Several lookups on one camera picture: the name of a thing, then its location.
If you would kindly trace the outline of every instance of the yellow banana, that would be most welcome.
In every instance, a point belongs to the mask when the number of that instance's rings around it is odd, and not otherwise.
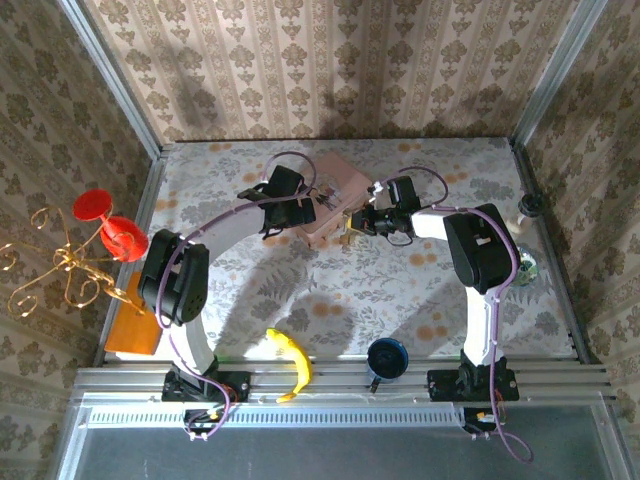
[[[275,342],[278,348],[284,350],[285,355],[291,355],[293,361],[296,364],[298,370],[298,383],[295,388],[286,395],[281,396],[276,400],[277,403],[288,402],[292,398],[300,393],[305,385],[311,381],[311,360],[304,353],[304,350],[293,340],[287,337],[284,333],[276,330],[275,328],[267,329],[267,337]]]

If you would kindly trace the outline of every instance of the wooden board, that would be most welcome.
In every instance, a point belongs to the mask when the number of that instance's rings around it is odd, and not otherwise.
[[[127,295],[136,305],[145,308],[144,301],[136,291],[139,281],[140,272],[134,272],[127,286]],[[153,355],[158,348],[161,335],[162,329],[149,309],[145,308],[144,315],[138,315],[132,306],[120,303],[104,349],[112,353]]]

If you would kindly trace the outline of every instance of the floral tablecloth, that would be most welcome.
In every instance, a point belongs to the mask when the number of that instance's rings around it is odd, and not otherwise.
[[[224,212],[238,192],[254,186],[269,157],[284,150],[318,159],[335,151],[372,179],[401,167],[424,165],[448,181],[449,205],[493,202],[504,218],[521,195],[506,139],[305,140],[185,143],[167,162],[150,233],[189,233]],[[284,165],[302,169],[298,157]],[[442,187],[426,173],[412,174],[425,202]],[[507,354],[567,357],[572,347],[535,229],[517,240],[540,274],[511,287],[503,303],[502,347]],[[377,338],[394,337],[410,355],[458,355],[466,333],[464,288],[449,247],[417,239],[393,247],[380,237],[350,245],[330,237],[310,249],[293,232],[263,241],[245,239],[214,261],[203,323],[209,343],[225,357],[273,358],[268,327],[292,335],[320,357],[366,354]]]

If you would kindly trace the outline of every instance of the blue mug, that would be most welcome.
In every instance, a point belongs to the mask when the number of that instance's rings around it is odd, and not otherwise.
[[[367,351],[367,366],[373,381],[370,392],[376,393],[380,383],[390,383],[402,375],[409,365],[404,345],[393,338],[379,338]]]

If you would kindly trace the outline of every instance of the pink box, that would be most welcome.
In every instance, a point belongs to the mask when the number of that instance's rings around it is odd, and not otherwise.
[[[356,170],[349,162],[334,152],[314,162],[318,176],[315,189],[311,191],[316,221],[296,228],[297,235],[310,246],[326,239],[340,227],[342,213],[359,208],[369,199],[367,188],[372,182]],[[304,172],[307,182],[312,172]]]

